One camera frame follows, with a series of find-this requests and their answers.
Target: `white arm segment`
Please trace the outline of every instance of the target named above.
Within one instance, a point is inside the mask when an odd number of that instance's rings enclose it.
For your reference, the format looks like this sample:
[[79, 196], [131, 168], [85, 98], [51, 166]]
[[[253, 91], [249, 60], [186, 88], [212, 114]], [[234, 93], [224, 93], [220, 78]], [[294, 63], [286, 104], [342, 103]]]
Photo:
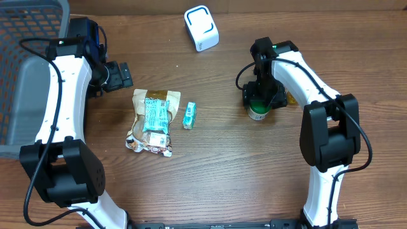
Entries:
[[[308, 67], [300, 52], [290, 51], [281, 53], [279, 58], [300, 63], [301, 66], [311, 73], [318, 85], [321, 86], [331, 98], [335, 99], [336, 95], [339, 95], [336, 90], [328, 87], [314, 71]], [[288, 91], [293, 95], [301, 108], [304, 108], [305, 105], [313, 101], [327, 101], [325, 96], [319, 93], [310, 78], [301, 69], [292, 64], [275, 60], [272, 62], [272, 74], [276, 80], [288, 88]]]
[[[305, 63], [300, 52], [286, 52], [279, 55], [280, 59], [291, 60], [303, 66], [312, 77], [316, 80], [318, 85], [331, 97], [336, 98], [339, 93], [336, 90], [328, 87]], [[272, 74], [276, 80], [279, 80], [288, 91], [291, 92], [295, 100], [300, 104], [303, 109], [305, 105], [313, 101], [325, 102], [325, 96], [319, 93], [318, 89], [312, 83], [310, 78], [298, 67], [281, 62], [272, 62]], [[328, 203], [329, 195], [333, 182], [333, 176], [338, 172], [347, 169], [348, 166], [339, 165], [328, 169], [327, 172], [321, 173], [316, 167], [311, 167], [310, 186], [308, 190], [307, 203], [304, 206], [304, 214], [308, 222], [312, 226], [326, 226], [328, 223]], [[331, 223], [338, 219], [336, 213], [336, 206], [338, 204], [338, 197], [343, 175], [338, 178], [335, 184], [335, 192], [332, 202]]]
[[[123, 209], [120, 209], [107, 194], [106, 190], [98, 198], [96, 204], [90, 202], [73, 204], [68, 209], [84, 208], [95, 216], [97, 221], [105, 229], [126, 229], [127, 228], [127, 215]], [[87, 215], [83, 215], [82, 212], [78, 212], [93, 228], [99, 228]]]
[[[75, 139], [83, 137], [83, 114], [85, 111], [86, 91], [92, 78], [92, 70], [86, 59], [75, 58], [74, 55], [57, 57], [53, 61], [61, 73], [62, 100], [57, 122], [58, 131], [55, 131], [52, 142], [63, 142], [66, 136]], [[54, 68], [50, 67], [50, 91], [46, 102], [43, 124], [36, 136], [36, 141], [42, 140], [46, 144], [50, 136], [51, 125], [57, 107], [58, 77]]]
[[[304, 215], [312, 226], [327, 225], [329, 195], [331, 194], [333, 176], [346, 169], [348, 169], [348, 165], [339, 165], [328, 169], [325, 173], [321, 173], [315, 166], [311, 167], [310, 186], [308, 189], [307, 202], [304, 205]], [[338, 219], [336, 206], [338, 205], [342, 179], [343, 175], [340, 175], [338, 182], [335, 184], [335, 192], [332, 200], [331, 223]]]

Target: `green lid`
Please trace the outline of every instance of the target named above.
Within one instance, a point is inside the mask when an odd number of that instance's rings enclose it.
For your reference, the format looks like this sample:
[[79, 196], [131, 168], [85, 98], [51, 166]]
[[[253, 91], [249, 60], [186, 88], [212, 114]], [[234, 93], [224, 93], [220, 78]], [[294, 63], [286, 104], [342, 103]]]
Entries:
[[271, 107], [266, 107], [262, 102], [252, 102], [250, 108], [257, 114], [265, 114], [270, 111]]

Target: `perforated bin wall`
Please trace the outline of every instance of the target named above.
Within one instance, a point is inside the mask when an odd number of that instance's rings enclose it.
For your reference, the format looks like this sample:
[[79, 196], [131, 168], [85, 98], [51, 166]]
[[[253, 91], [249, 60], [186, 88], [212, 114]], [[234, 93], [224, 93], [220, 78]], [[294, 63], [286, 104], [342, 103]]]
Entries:
[[[31, 54], [23, 50], [22, 38], [57, 38], [66, 35], [67, 18], [64, 1], [0, 1], [0, 144], [7, 144], [10, 115], [18, 71]], [[45, 54], [47, 43], [29, 42], [29, 48]]]

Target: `white square object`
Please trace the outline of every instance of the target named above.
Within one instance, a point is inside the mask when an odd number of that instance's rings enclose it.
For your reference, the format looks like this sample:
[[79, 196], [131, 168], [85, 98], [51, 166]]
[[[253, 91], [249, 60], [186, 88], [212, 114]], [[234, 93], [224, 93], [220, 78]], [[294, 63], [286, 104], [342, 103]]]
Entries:
[[198, 52], [219, 43], [219, 33], [206, 6], [197, 6], [184, 14], [185, 28]]

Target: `wood grain surface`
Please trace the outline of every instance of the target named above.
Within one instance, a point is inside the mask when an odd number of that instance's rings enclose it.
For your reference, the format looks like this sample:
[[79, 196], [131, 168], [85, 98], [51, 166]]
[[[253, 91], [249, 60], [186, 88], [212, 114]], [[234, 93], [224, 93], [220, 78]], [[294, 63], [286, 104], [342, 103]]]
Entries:
[[[361, 228], [407, 227], [407, 12], [320, 12], [214, 15], [217, 46], [197, 53], [181, 15], [92, 17], [104, 27], [109, 59], [128, 62], [134, 87], [91, 99], [86, 143], [106, 171], [106, 190], [136, 222], [203, 223], [297, 218], [307, 199], [309, 166], [299, 148], [298, 106], [251, 120], [242, 107], [236, 74], [252, 62], [255, 39], [293, 41], [308, 65], [342, 94], [359, 101], [373, 163], [347, 174], [341, 218]], [[253, 80], [245, 72], [240, 84]], [[171, 127], [174, 154], [164, 158], [124, 147], [134, 120], [135, 88], [181, 92]], [[182, 117], [197, 103], [192, 131]], [[351, 167], [367, 159], [366, 147]], [[30, 228], [22, 207], [29, 184], [18, 161], [0, 160], [0, 228]], [[30, 215], [61, 213], [34, 192]], [[45, 228], [86, 222], [68, 216]]]
[[173, 15], [206, 5], [211, 13], [402, 10], [407, 0], [69, 0], [80, 15]]

